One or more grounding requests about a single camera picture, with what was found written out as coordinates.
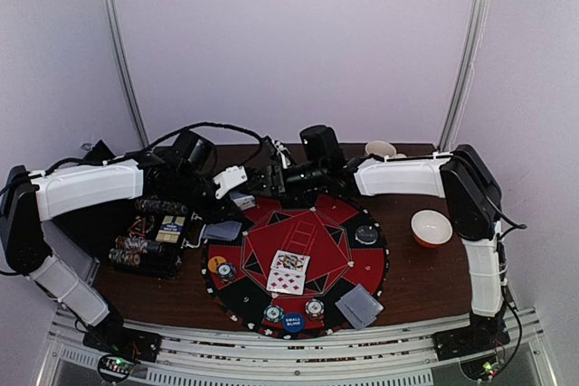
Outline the black dealer button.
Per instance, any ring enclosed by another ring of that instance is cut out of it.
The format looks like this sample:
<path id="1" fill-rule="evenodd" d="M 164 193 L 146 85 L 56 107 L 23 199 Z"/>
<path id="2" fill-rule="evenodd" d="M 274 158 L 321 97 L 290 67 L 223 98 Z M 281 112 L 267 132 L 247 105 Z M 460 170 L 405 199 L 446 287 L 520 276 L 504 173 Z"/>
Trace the black dealer button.
<path id="1" fill-rule="evenodd" d="M 363 245 L 373 245 L 378 240 L 378 231 L 375 226 L 359 226 L 355 232 L 356 241 Z"/>

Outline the mixed colour chip stack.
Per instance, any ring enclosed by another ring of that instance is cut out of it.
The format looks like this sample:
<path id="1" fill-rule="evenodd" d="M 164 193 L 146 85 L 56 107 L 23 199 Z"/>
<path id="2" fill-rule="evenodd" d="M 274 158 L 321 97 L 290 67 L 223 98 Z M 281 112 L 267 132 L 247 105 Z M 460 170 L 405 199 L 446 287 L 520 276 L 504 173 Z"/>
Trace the mixed colour chip stack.
<path id="1" fill-rule="evenodd" d="M 236 279 L 237 270 L 232 263 L 223 262 L 217 267 L 216 274 L 224 284 L 228 284 Z"/>

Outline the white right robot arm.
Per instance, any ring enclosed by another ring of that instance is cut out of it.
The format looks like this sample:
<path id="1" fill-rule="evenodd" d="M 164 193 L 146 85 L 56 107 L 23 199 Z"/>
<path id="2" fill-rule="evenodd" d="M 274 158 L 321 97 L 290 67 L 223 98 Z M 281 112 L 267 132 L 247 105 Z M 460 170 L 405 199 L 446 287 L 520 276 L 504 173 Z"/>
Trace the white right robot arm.
<path id="1" fill-rule="evenodd" d="M 264 169 L 259 189 L 273 197 L 323 189 L 348 196 L 419 194 L 447 203 L 451 227 L 467 252 L 471 283 L 470 323 L 461 328 L 470 350 L 484 350 L 503 328 L 506 310 L 502 192 L 476 150 L 460 145 L 447 154 L 402 158 L 368 154 L 346 159 L 332 127 L 301 131 L 307 161 L 297 164 L 279 141 L 262 137 L 273 165 Z"/>

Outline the nine of diamonds card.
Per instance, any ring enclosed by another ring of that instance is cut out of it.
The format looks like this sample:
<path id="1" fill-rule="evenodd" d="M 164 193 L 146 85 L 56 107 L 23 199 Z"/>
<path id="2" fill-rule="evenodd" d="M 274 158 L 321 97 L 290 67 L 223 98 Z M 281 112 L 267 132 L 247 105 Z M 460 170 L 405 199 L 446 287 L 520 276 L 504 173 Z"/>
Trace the nine of diamonds card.
<path id="1" fill-rule="evenodd" d="M 266 289 L 270 292 L 302 295 L 305 285 L 304 273 L 295 270 L 271 269 L 268 275 Z"/>

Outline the orange big blind button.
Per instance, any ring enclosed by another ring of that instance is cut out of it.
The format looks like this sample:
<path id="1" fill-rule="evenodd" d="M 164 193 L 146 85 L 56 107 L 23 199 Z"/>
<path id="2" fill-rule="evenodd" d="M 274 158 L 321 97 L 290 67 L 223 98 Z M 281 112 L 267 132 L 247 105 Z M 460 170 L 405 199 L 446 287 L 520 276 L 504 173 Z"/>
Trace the orange big blind button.
<path id="1" fill-rule="evenodd" d="M 218 268 L 223 264 L 226 263 L 227 259 L 223 256 L 213 256 L 208 259 L 207 267 L 210 272 L 216 273 Z"/>

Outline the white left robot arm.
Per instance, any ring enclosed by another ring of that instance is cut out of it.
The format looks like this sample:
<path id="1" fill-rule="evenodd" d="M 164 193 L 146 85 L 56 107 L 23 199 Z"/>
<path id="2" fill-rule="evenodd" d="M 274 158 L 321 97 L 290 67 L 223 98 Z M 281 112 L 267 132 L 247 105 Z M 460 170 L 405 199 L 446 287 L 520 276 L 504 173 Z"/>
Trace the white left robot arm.
<path id="1" fill-rule="evenodd" d="M 9 275 L 29 278 L 55 297 L 110 353 L 122 353 L 130 344 L 123 316 L 81 282 L 47 241 L 43 224 L 54 222 L 82 252 L 102 259 L 137 199 L 157 196 L 214 221 L 238 213 L 227 194 L 248 181 L 248 162 L 205 170 L 215 146 L 194 129 L 168 134 L 171 145 L 159 138 L 124 155 L 103 155 L 97 145 L 83 158 L 63 158 L 45 170 L 15 165 L 1 190 L 1 241 Z"/>

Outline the blue small blind button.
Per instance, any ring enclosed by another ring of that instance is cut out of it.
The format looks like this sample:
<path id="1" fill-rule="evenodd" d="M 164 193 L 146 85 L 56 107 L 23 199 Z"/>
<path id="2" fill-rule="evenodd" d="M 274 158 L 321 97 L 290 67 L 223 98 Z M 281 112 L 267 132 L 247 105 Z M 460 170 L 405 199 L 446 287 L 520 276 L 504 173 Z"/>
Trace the blue small blind button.
<path id="1" fill-rule="evenodd" d="M 283 328 L 289 333 L 298 333 L 306 325 L 305 317 L 299 313 L 288 313 L 282 320 Z"/>

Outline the green blue 50 chip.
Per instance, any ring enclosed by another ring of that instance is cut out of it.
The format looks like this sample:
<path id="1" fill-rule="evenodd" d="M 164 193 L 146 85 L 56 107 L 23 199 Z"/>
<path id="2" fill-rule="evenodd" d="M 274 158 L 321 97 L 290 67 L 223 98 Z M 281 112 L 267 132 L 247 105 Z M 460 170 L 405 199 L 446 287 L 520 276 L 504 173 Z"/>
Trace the green blue 50 chip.
<path id="1" fill-rule="evenodd" d="M 285 311 L 281 306 L 269 305 L 264 309 L 263 318 L 271 323 L 280 323 L 285 317 Z"/>

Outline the blue white 100 chip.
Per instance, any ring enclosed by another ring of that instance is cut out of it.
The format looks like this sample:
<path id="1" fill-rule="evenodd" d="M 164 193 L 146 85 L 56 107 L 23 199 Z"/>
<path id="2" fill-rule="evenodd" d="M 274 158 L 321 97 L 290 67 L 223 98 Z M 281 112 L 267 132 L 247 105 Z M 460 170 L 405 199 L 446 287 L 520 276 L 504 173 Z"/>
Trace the blue white 100 chip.
<path id="1" fill-rule="evenodd" d="M 311 321 L 321 321 L 325 314 L 324 303 L 317 298 L 311 298 L 304 305 L 306 317 Z"/>

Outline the blue backed card deck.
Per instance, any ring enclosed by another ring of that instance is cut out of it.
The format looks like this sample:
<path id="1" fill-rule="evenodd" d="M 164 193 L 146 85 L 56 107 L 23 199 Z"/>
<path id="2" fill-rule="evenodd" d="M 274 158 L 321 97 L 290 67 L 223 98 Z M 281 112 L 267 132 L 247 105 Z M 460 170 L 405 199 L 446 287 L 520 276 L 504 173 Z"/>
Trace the blue backed card deck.
<path id="1" fill-rule="evenodd" d="M 240 193 L 240 192 L 229 192 L 231 200 L 236 204 L 236 206 L 242 210 L 248 210 L 256 206 L 255 197 L 251 194 Z"/>

